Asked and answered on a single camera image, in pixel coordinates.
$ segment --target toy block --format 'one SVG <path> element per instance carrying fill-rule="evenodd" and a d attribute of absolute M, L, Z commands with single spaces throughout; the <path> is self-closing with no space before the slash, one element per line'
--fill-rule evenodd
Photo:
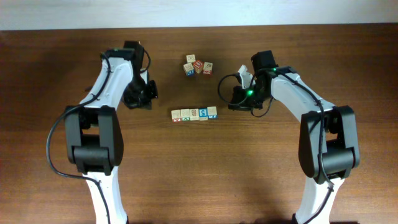
<path fill-rule="evenodd" d="M 191 121 L 199 120 L 199 109 L 189 109 L 189 118 Z"/>
<path fill-rule="evenodd" d="M 181 112 L 180 112 L 180 110 L 173 110 L 172 111 L 172 119 L 173 119 L 173 122 L 181 121 Z"/>
<path fill-rule="evenodd" d="M 215 107 L 215 106 L 207 107 L 207 113 L 208 113 L 209 119 L 217 119 L 217 107 Z"/>
<path fill-rule="evenodd" d="M 205 62 L 203 66 L 203 74 L 211 75 L 213 73 L 213 63 Z"/>
<path fill-rule="evenodd" d="M 203 62 L 196 60 L 196 62 L 193 63 L 193 67 L 195 68 L 195 72 L 199 74 L 203 70 Z"/>
<path fill-rule="evenodd" d="M 195 55 L 187 55 L 187 62 L 188 63 L 193 63 L 195 61 L 196 61 Z"/>
<path fill-rule="evenodd" d="M 189 109 L 181 109 L 181 119 L 182 121 L 189 121 Z"/>
<path fill-rule="evenodd" d="M 184 65 L 184 72 L 187 74 L 187 76 L 195 74 L 195 69 L 193 68 L 191 63 L 186 63 Z"/>
<path fill-rule="evenodd" d="M 207 121 L 208 115 L 207 115 L 207 109 L 199 109 L 199 120 L 200 121 Z"/>

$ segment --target wood grain surface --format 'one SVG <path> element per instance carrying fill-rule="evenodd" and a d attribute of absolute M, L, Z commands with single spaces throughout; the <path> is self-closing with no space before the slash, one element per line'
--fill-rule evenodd
<path fill-rule="evenodd" d="M 261 119 L 230 111 L 218 81 L 271 49 L 324 99 L 356 112 L 361 164 L 340 188 L 330 220 L 398 223 L 398 25 L 259 26 L 0 32 L 0 223 L 94 223 L 84 181 L 55 175 L 45 140 L 66 105 L 77 104 L 101 68 L 99 53 L 140 40 L 159 99 L 153 110 L 118 109 L 119 169 L 133 223 L 289 220 L 305 176 L 299 122 L 280 102 Z M 213 62 L 213 76 L 187 78 L 185 56 Z M 230 97 L 236 80 L 223 84 Z M 172 123 L 170 110 L 217 106 L 219 119 Z M 63 125 L 52 143 L 67 159 Z"/>

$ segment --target row of wooden blocks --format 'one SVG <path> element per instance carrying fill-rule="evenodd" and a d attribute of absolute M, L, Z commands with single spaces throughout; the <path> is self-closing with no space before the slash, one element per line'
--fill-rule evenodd
<path fill-rule="evenodd" d="M 211 75 L 213 70 L 213 63 L 205 62 L 203 63 L 201 60 L 196 60 L 195 55 L 187 55 L 187 62 L 184 65 L 184 72 L 187 76 L 191 76 L 195 74 L 201 73 Z"/>
<path fill-rule="evenodd" d="M 217 107 L 209 106 L 201 109 L 181 109 L 172 111 L 173 122 L 179 121 L 207 121 L 217 118 Z"/>

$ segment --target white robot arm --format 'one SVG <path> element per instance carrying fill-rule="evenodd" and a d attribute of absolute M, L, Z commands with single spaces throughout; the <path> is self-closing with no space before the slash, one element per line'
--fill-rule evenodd
<path fill-rule="evenodd" d="M 65 118 L 68 158 L 88 178 L 97 224 L 128 223 L 119 191 L 123 138 L 116 110 L 120 101 L 130 109 L 150 109 L 157 98 L 155 82 L 141 69 L 144 52 L 138 42 L 106 51 L 94 86 L 80 102 L 84 107 Z M 91 126 L 99 127 L 98 135 L 83 133 Z"/>
<path fill-rule="evenodd" d="M 273 99 L 278 100 L 301 122 L 298 158 L 307 177 L 302 203 L 293 215 L 292 224 L 329 224 L 330 210 L 339 187 L 351 169 L 359 165 L 354 111 L 349 106 L 337 107 L 321 98 L 304 84 L 293 68 L 279 68 L 270 50 L 254 55 L 252 64 L 256 71 L 254 76 L 244 65 L 237 74 L 229 75 L 235 76 L 241 86 L 234 87 L 228 108 L 252 112 L 261 109 L 266 98 L 271 98 L 269 107 Z M 218 85 L 219 94 L 223 80 Z M 325 132 L 338 137 L 326 141 L 320 137 Z"/>

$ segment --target white wall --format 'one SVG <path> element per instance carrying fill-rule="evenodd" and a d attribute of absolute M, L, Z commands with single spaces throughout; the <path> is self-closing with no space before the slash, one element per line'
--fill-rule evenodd
<path fill-rule="evenodd" d="M 0 0 L 0 30 L 398 22 L 398 0 Z"/>

